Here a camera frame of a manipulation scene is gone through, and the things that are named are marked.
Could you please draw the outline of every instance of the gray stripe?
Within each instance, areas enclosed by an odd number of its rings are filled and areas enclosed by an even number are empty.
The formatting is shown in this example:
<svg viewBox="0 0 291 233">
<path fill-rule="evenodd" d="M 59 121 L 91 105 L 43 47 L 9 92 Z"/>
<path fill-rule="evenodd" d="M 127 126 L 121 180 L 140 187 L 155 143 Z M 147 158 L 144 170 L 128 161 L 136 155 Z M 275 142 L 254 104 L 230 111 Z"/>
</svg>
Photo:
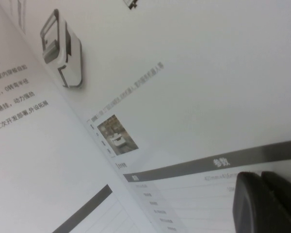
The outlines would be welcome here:
<svg viewBox="0 0 291 233">
<path fill-rule="evenodd" d="M 110 194 L 112 190 L 108 185 L 104 186 L 92 199 L 82 206 L 66 222 L 64 222 L 53 233 L 68 233 L 93 212 Z"/>
<path fill-rule="evenodd" d="M 215 165 L 214 161 L 226 159 L 229 165 Z M 124 174 L 128 182 L 143 182 L 191 175 L 231 167 L 283 161 L 291 159 L 291 141 L 238 150 L 154 170 Z"/>
</svg>

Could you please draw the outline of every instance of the white paper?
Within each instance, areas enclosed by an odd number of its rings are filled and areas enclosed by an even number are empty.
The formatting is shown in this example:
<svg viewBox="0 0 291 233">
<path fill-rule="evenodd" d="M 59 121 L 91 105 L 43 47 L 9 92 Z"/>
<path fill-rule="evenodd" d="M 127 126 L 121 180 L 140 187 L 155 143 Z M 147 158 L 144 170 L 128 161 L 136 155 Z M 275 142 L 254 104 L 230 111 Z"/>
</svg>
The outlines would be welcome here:
<svg viewBox="0 0 291 233">
<path fill-rule="evenodd" d="M 235 166 L 222 155 L 240 151 L 241 162 L 244 149 L 291 141 L 291 0 L 137 3 L 32 0 L 25 38 L 44 64 L 39 31 L 61 11 L 84 51 L 82 88 L 61 93 L 164 231 L 234 232 L 234 174 L 274 170 L 291 180 L 291 160 Z M 215 155 L 212 170 L 137 182 L 139 172 Z M 189 187 L 191 196 L 165 193 Z"/>
</svg>

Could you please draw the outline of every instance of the printed photo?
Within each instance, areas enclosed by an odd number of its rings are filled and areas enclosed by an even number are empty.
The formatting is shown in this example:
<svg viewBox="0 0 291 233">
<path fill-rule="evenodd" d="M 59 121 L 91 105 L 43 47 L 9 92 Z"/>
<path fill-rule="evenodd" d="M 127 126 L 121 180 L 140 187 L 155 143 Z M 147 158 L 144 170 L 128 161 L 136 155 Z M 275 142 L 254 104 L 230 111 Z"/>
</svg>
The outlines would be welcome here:
<svg viewBox="0 0 291 233">
<path fill-rule="evenodd" d="M 107 140 L 116 155 L 138 149 L 138 146 L 122 126 L 115 115 L 98 126 L 99 131 Z"/>
</svg>

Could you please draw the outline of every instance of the black object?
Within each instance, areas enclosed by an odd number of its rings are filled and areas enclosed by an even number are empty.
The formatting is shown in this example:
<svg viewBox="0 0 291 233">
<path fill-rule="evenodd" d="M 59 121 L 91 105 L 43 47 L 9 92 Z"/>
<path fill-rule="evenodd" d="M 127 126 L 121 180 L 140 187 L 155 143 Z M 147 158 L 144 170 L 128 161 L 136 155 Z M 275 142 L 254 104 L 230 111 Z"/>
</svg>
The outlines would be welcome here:
<svg viewBox="0 0 291 233">
<path fill-rule="evenodd" d="M 239 173 L 233 216 L 236 233 L 291 233 L 291 183 L 274 172 Z"/>
</svg>

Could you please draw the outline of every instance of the product image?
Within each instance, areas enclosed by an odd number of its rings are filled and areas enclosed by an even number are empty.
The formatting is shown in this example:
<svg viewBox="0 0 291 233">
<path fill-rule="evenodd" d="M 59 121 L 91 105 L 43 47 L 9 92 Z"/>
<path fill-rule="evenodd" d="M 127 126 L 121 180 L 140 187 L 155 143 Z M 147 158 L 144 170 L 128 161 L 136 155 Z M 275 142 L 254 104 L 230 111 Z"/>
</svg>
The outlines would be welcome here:
<svg viewBox="0 0 291 233">
<path fill-rule="evenodd" d="M 26 33 L 25 29 L 26 1 L 27 0 L 17 0 L 18 25 L 24 33 Z"/>
<path fill-rule="evenodd" d="M 82 85 L 82 45 L 57 9 L 40 33 L 45 63 L 67 88 Z"/>
<path fill-rule="evenodd" d="M 122 137 L 122 134 L 120 133 L 115 133 L 113 137 L 111 138 L 111 141 L 117 147 L 120 147 L 126 144 L 126 140 Z"/>
</svg>

